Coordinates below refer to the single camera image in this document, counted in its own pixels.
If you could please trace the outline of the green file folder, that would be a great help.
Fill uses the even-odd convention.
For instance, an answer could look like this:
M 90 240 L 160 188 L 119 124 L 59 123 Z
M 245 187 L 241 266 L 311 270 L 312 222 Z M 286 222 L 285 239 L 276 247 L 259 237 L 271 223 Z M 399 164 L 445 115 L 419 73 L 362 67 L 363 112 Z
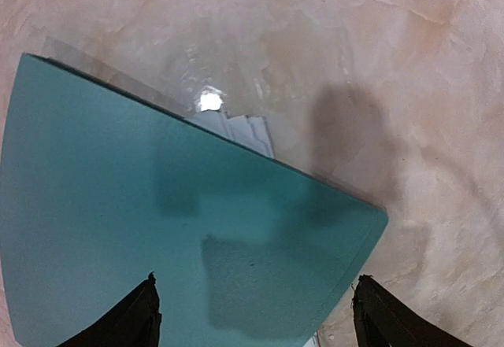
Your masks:
M 301 346 L 387 215 L 31 54 L 10 97 L 1 256 L 24 346 L 55 346 L 153 274 L 163 346 Z

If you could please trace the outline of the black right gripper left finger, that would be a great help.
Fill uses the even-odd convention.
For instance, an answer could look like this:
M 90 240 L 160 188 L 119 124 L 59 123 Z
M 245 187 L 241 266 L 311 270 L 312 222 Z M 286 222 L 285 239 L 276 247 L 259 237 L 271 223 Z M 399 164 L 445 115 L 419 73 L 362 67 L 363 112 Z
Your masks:
M 95 323 L 61 347 L 145 346 L 158 347 L 161 330 L 160 298 L 150 273 Z

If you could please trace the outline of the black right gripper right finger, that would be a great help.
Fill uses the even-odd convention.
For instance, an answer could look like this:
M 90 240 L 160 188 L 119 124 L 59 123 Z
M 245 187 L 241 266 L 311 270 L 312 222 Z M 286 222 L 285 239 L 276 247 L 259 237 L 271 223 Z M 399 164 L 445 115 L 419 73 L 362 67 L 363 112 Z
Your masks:
M 361 347 L 470 346 L 421 318 L 370 275 L 359 277 L 352 309 Z

